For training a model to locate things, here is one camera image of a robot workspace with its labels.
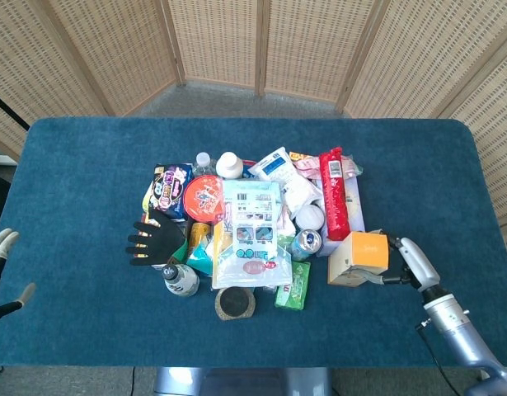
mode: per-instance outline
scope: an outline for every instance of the yellow can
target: yellow can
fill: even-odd
[[[189,236],[189,250],[187,257],[190,257],[192,252],[200,245],[202,238],[206,237],[211,232],[211,226],[204,223],[193,223],[190,229]]]

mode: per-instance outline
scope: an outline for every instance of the blue can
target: blue can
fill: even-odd
[[[313,253],[318,252],[321,248],[321,235],[312,229],[304,229],[293,239],[289,245],[289,252],[292,260],[295,262],[303,262]]]

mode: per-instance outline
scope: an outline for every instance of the green package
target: green package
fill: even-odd
[[[292,284],[279,286],[275,297],[275,307],[303,309],[309,275],[309,262],[292,262]]]

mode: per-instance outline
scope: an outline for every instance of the blue tablecloth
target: blue tablecloth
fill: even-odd
[[[410,286],[326,285],[312,263],[304,311],[257,290],[255,315],[222,322],[215,293],[168,292],[158,271],[124,252],[156,163],[233,151],[260,159],[279,146],[319,154],[336,145],[364,167],[367,229],[416,241],[494,353],[507,365],[507,253],[470,131],[454,120],[62,118],[36,122],[0,228],[21,238],[0,302],[30,281],[22,311],[0,320],[3,365],[432,365],[414,326]],[[392,260],[393,266],[399,264]],[[430,340],[453,365],[435,330]]]

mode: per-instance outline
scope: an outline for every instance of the pile of items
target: pile of items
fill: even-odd
[[[258,163],[199,153],[195,165],[157,165],[139,233],[129,236],[131,264],[160,270],[182,296],[210,276],[223,320],[252,316],[256,287],[276,293],[277,307],[303,309],[312,254],[329,256],[329,285],[361,285],[355,270],[388,267],[387,238],[364,230],[361,172],[339,147],[319,157],[281,147]]]

